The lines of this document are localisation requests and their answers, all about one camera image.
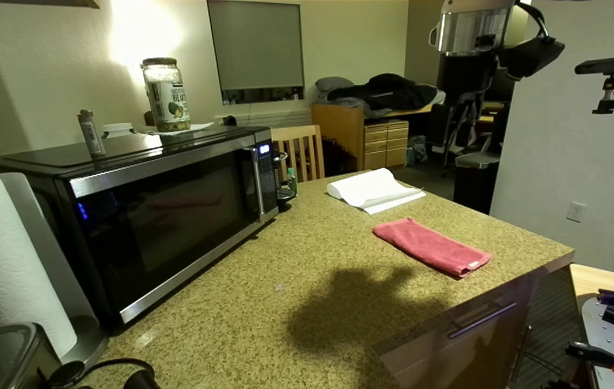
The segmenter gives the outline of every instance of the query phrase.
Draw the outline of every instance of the jar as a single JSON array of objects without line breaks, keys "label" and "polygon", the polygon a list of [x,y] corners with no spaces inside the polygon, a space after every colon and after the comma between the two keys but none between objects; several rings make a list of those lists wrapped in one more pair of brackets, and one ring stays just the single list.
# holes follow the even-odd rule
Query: jar
[{"label": "jar", "polygon": [[189,130],[176,61],[144,58],[141,68],[157,132]]}]

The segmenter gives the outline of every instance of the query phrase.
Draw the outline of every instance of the electrical outlet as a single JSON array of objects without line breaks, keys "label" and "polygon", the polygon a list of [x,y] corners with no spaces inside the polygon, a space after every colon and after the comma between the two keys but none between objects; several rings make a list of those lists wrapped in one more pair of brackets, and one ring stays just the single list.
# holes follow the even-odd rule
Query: electrical outlet
[{"label": "electrical outlet", "polygon": [[585,204],[570,200],[567,208],[567,220],[581,222],[585,211]]}]

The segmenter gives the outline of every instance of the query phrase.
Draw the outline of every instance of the chair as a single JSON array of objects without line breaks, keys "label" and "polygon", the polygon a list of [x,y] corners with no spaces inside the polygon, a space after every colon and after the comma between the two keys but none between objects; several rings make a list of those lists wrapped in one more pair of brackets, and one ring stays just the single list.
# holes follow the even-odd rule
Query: chair
[{"label": "chair", "polygon": [[293,125],[293,127],[271,127],[269,139],[276,144],[280,158],[280,182],[284,179],[284,169],[291,165],[296,169],[297,182],[311,182],[324,177],[324,151],[320,125]]}]

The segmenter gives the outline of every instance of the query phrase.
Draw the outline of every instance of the window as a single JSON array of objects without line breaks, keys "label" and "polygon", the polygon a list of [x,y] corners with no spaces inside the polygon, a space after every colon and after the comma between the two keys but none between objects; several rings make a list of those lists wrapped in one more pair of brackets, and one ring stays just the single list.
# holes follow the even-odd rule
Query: window
[{"label": "window", "polygon": [[222,104],[303,100],[297,5],[207,0]]}]

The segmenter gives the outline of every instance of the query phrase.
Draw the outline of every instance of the white paper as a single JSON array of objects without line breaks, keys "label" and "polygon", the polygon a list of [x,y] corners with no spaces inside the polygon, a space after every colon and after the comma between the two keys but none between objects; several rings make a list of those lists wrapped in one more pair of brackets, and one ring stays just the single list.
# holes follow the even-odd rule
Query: white paper
[{"label": "white paper", "polygon": [[0,179],[0,327],[39,322],[59,356],[75,343],[32,239]]},{"label": "white paper", "polygon": [[388,169],[375,169],[332,182],[327,186],[327,193],[367,213],[377,213],[424,196],[424,191],[396,182]]}]

